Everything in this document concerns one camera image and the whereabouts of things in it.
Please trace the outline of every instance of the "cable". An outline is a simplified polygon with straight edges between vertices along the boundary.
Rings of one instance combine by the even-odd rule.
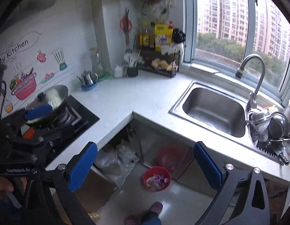
[[[7,83],[4,80],[2,82],[4,83],[4,99],[5,99],[6,94],[7,94]],[[1,110],[0,110],[0,119],[1,119],[1,114],[2,114],[2,108],[4,106],[4,99],[2,100],[2,105],[1,105]]]

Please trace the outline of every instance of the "hand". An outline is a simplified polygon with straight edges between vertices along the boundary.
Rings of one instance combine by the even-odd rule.
[[[20,180],[21,180],[21,183],[22,183],[23,190],[25,190],[26,184],[27,184],[27,180],[26,180],[25,177],[21,177]],[[0,177],[0,199],[7,200],[7,196],[5,195],[6,191],[13,192],[14,191],[14,187],[10,183],[9,180],[7,180],[7,179],[5,179],[3,177]]]

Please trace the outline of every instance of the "kitchen counter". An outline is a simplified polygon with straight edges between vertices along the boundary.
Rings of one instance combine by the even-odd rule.
[[[80,88],[72,96],[96,114],[100,120],[66,148],[46,169],[68,163],[89,141],[102,149],[133,118],[156,124],[187,139],[204,144],[223,155],[225,162],[250,170],[259,167],[265,178],[290,186],[290,164],[280,164],[207,129],[169,114],[168,111],[194,78],[178,74],[170,79],[139,71],[136,78],[109,78],[91,91]],[[290,188],[287,204],[290,202]]]

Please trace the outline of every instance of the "pink slipper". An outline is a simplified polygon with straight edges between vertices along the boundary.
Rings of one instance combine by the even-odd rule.
[[[124,224],[125,225],[137,225],[138,220],[135,216],[128,216],[124,219]]]
[[[150,207],[151,212],[155,212],[157,215],[159,215],[162,212],[163,204],[160,202],[154,202],[152,206]]]

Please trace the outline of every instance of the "white floor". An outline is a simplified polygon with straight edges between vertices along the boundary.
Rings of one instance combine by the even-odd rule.
[[[163,204],[159,216],[162,225],[194,225],[213,199],[175,181],[164,191],[150,192],[141,180],[146,169],[141,164],[133,169],[122,190],[115,192],[106,205],[97,211],[101,215],[97,225],[122,225],[129,215],[141,219],[155,201]],[[222,221],[227,221],[232,211],[233,207],[229,207]]]

